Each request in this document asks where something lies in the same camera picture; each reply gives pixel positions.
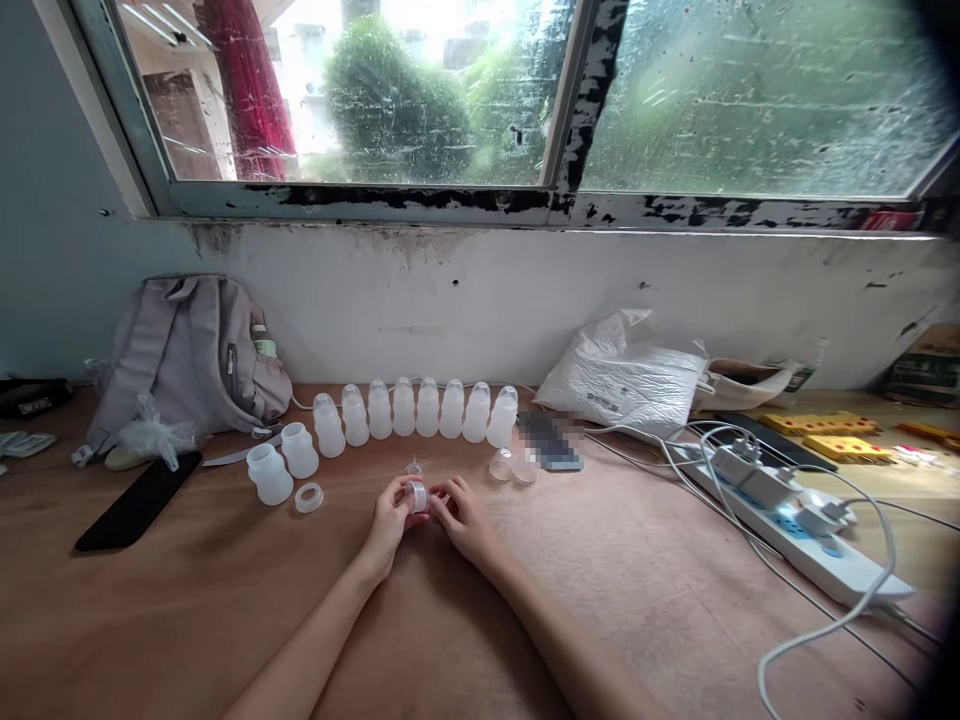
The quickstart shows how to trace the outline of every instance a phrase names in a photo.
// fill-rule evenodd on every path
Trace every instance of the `white bag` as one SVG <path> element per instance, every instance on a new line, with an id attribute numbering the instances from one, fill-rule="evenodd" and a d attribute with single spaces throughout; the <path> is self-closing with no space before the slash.
<path id="1" fill-rule="evenodd" d="M 617 310 L 587 323 L 535 402 L 666 437 L 687 422 L 707 353 L 700 341 L 669 348 L 656 336 L 652 310 Z"/>

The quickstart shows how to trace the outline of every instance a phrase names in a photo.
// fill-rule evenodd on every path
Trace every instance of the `backpack strap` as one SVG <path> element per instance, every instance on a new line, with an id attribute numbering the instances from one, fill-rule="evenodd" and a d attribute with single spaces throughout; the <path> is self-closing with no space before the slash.
<path id="1" fill-rule="evenodd" d="M 193 341 L 194 369 L 204 399 L 227 425 L 257 440 L 273 437 L 278 425 L 263 427 L 253 415 L 240 409 L 223 385 L 220 374 L 220 280 L 201 278 L 190 303 L 190 333 Z"/>

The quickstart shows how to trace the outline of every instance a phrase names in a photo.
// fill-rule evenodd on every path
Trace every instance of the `gray backpack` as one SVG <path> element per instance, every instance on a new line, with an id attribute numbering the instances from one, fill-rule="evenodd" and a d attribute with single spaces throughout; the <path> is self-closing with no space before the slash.
<path id="1" fill-rule="evenodd" d="M 145 280 L 117 327 L 100 406 L 74 462 L 83 466 L 116 445 L 146 392 L 165 423 L 271 437 L 293 386 L 283 363 L 254 348 L 250 327 L 257 324 L 263 311 L 224 275 Z"/>

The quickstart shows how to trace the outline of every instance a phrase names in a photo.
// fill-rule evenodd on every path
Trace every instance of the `white power strip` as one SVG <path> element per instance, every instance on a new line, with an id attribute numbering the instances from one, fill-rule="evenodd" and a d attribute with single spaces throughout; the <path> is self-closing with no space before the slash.
<path id="1" fill-rule="evenodd" d="M 699 451 L 691 452 L 686 447 L 670 446 L 669 450 L 677 463 L 695 461 L 701 457 Z M 679 469 L 720 500 L 717 485 L 705 463 L 681 465 Z M 785 503 L 775 510 L 765 510 L 722 479 L 720 488 L 730 509 L 741 522 L 837 602 L 847 607 L 856 605 L 883 571 L 882 567 L 836 535 L 817 537 L 808 533 L 796 522 L 799 510 L 792 504 Z M 913 588 L 891 575 L 880 586 L 875 602 L 892 603 L 912 594 Z"/>

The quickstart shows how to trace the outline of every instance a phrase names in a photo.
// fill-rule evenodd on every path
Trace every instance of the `white plastic bottle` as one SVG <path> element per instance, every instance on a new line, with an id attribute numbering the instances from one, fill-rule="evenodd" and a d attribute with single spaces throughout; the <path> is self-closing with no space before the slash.
<path id="1" fill-rule="evenodd" d="M 317 431 L 317 445 L 324 457 L 337 457 L 347 446 L 343 426 L 337 413 L 337 404 L 326 393 L 313 399 L 313 427 Z"/>
<path id="2" fill-rule="evenodd" d="M 463 383 L 454 378 L 443 391 L 440 406 L 440 434 L 447 440 L 460 437 L 463 430 Z"/>
<path id="3" fill-rule="evenodd" d="M 375 440 L 386 440 L 393 432 L 393 420 L 390 418 L 390 393 L 383 380 L 370 383 L 367 405 L 370 410 L 370 434 Z"/>
<path id="4" fill-rule="evenodd" d="M 393 388 L 393 431 L 400 437 L 413 435 L 417 426 L 415 409 L 410 378 L 397 378 L 397 385 Z"/>
<path id="5" fill-rule="evenodd" d="M 777 395 L 767 404 L 774 407 L 793 407 L 797 402 L 797 392 L 802 388 L 813 374 L 823 365 L 826 359 L 827 347 L 830 345 L 830 338 L 817 338 L 813 344 L 807 347 L 806 351 L 797 359 L 795 365 L 800 367 L 793 373 L 790 382 L 782 393 Z"/>
<path id="6" fill-rule="evenodd" d="M 347 385 L 343 388 L 340 400 L 343 409 L 343 424 L 347 426 L 344 435 L 347 442 L 354 447 L 360 447 L 370 439 L 370 429 L 367 427 L 367 410 L 363 406 L 363 395 L 356 385 Z"/>
<path id="7" fill-rule="evenodd" d="M 440 391 L 436 380 L 424 378 L 417 396 L 417 432 L 423 437 L 433 437 L 439 429 Z"/>
<path id="8" fill-rule="evenodd" d="M 280 453 L 269 443 L 247 453 L 247 475 L 256 484 L 257 497 L 264 505 L 279 505 L 293 492 L 293 478 L 283 466 Z"/>
<path id="9" fill-rule="evenodd" d="M 280 448 L 287 458 L 290 474 L 297 480 L 310 477 L 320 466 L 320 456 L 313 448 L 313 435 L 303 423 L 290 423 L 280 431 Z"/>
<path id="10" fill-rule="evenodd" d="M 487 428 L 487 442 L 496 448 L 510 446 L 513 439 L 513 426 L 517 422 L 517 408 L 520 400 L 517 389 L 507 385 L 497 395 L 497 402 L 490 413 L 490 427 Z"/>
<path id="11" fill-rule="evenodd" d="M 478 382 L 473 386 L 467 412 L 463 416 L 463 437 L 469 442 L 481 442 L 487 435 L 487 420 L 490 418 L 490 386 Z"/>

